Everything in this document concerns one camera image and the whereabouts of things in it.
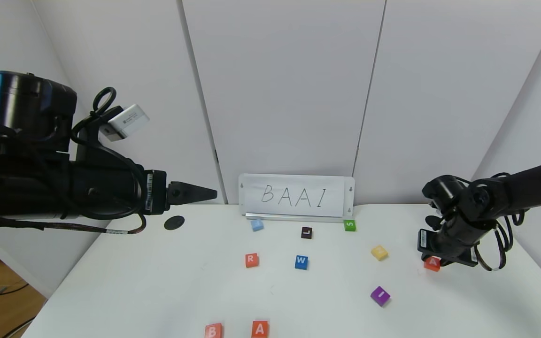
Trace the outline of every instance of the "black round pad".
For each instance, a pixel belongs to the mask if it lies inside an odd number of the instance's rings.
[[[178,229],[181,225],[185,223],[185,217],[183,216],[172,216],[164,222],[164,229],[166,230],[175,230]]]

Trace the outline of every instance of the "blue letter block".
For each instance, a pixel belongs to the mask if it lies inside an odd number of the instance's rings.
[[[308,269],[308,257],[305,255],[296,256],[296,269],[306,270]]]
[[[253,231],[264,229],[264,224],[262,224],[261,220],[251,220],[250,223],[252,224]]]

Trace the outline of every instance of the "purple letter block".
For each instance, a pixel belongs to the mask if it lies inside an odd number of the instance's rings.
[[[378,286],[373,293],[371,293],[371,298],[373,298],[379,306],[384,306],[389,299],[389,293],[387,293],[382,287]]]

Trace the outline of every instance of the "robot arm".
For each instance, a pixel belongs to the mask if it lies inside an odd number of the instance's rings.
[[[100,101],[107,97],[103,104]],[[68,86],[33,74],[0,71],[0,226],[106,229],[69,223],[18,221],[39,218],[114,220],[138,214],[159,215],[171,205],[215,199],[215,190],[170,182],[161,170],[146,170],[104,147],[128,137],[149,118],[137,105],[112,107],[116,91],[105,88],[93,111],[72,127],[77,94]],[[77,146],[70,160],[69,143]]]
[[[455,176],[440,176],[423,187],[423,195],[431,199],[442,218],[428,216],[425,221],[434,230],[419,230],[418,250],[421,259],[441,258],[441,265],[461,263],[475,267],[477,263],[489,270],[481,260],[477,245],[490,230],[496,233],[501,250],[501,264],[506,262],[504,252],[512,247],[513,224],[523,222],[525,212],[541,206],[541,165],[513,175],[501,173],[489,179],[468,182]],[[497,219],[505,217],[509,238]]]

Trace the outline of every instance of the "orange letter block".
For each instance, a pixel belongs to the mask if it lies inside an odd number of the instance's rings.
[[[247,254],[245,255],[245,267],[251,268],[251,267],[258,267],[258,254]]]
[[[438,257],[429,257],[428,259],[425,259],[425,269],[430,269],[435,272],[438,272],[440,270],[440,259]]]
[[[252,338],[267,338],[269,335],[269,323],[267,321],[252,322]]]
[[[204,338],[223,338],[223,325],[221,323],[206,325]]]

